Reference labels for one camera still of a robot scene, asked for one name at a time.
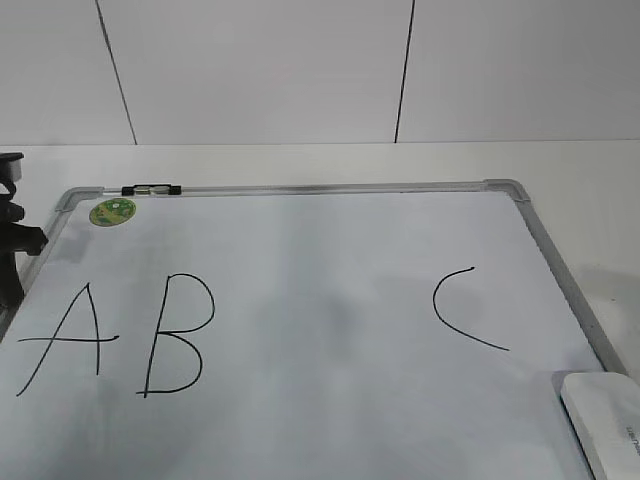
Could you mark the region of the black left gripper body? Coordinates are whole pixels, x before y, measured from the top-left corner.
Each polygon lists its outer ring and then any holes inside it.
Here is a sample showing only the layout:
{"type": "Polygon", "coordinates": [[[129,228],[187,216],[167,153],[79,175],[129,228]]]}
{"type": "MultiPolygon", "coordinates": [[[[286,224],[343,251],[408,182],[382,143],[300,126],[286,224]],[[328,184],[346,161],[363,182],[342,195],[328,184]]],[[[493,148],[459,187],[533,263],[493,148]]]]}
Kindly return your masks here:
{"type": "Polygon", "coordinates": [[[40,227],[21,224],[25,217],[23,207],[1,200],[1,259],[8,258],[16,252],[24,252],[29,256],[42,253],[48,244],[48,238],[40,227]]]}

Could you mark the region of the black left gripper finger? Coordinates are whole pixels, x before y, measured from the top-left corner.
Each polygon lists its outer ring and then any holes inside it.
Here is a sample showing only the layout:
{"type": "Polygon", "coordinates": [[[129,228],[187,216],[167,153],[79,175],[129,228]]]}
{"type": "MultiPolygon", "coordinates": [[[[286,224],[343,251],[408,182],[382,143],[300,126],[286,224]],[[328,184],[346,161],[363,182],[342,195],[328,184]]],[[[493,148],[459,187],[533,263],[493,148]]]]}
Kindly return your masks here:
{"type": "Polygon", "coordinates": [[[0,258],[0,294],[3,308],[14,308],[24,299],[14,252],[4,252],[0,258]]]}

